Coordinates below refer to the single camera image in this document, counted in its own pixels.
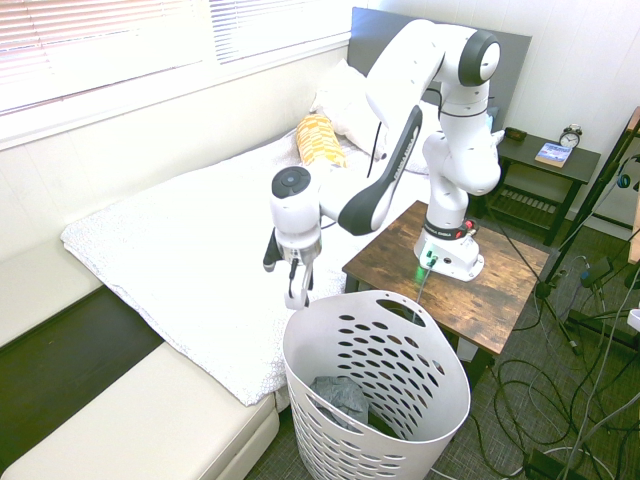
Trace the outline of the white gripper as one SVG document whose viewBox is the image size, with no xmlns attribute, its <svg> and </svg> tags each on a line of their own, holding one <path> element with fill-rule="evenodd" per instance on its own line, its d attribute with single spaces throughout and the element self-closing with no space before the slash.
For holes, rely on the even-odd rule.
<svg viewBox="0 0 640 480">
<path fill-rule="evenodd" d="M 284 293 L 285 306 L 291 310 L 301 310 L 308 306 L 308 291 L 313 288 L 313 263 L 303 264 L 294 258 L 289 271 L 289 283 Z"/>
</svg>

